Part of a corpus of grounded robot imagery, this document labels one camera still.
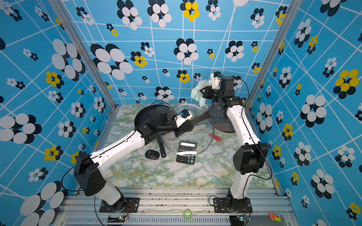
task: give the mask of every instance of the wall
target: wall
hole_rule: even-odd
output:
[[[358,0],[304,0],[253,100],[300,225],[362,224],[361,11]]]
[[[49,225],[67,194],[59,181],[94,150],[111,109],[94,108],[103,95],[48,1],[0,9],[0,225]]]
[[[63,4],[118,104],[195,103],[191,89],[215,71],[247,97],[240,79],[252,87],[290,0]]]

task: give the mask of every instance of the black mouse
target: black mouse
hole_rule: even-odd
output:
[[[146,151],[144,156],[146,156],[146,158],[156,160],[160,157],[160,153],[158,153],[157,151],[154,151],[154,150],[148,150],[148,151]]]

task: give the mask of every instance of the calculator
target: calculator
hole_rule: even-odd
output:
[[[196,151],[196,143],[189,141],[180,141],[178,152]],[[193,165],[195,163],[195,156],[182,156],[177,155],[176,162]]]

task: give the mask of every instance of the metal rail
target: metal rail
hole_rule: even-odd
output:
[[[198,216],[237,216],[240,213],[214,213],[208,199],[211,195],[226,197],[227,188],[119,188],[125,197],[139,197],[137,213],[130,216],[181,216],[185,209],[190,209]],[[275,212],[285,217],[295,217],[293,208],[286,196],[277,196],[273,188],[249,188],[248,198],[253,206],[252,216],[268,215]],[[106,219],[116,213],[99,213],[101,200],[96,199],[99,218]],[[54,222],[60,225],[69,217],[95,217],[94,196],[68,196]]]

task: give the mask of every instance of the vent grille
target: vent grille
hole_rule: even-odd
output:
[[[230,225],[229,216],[193,216],[187,221],[183,216],[130,216],[124,223],[107,223],[107,217],[100,217],[105,225]],[[100,225],[97,217],[89,215],[71,215],[66,226]]]

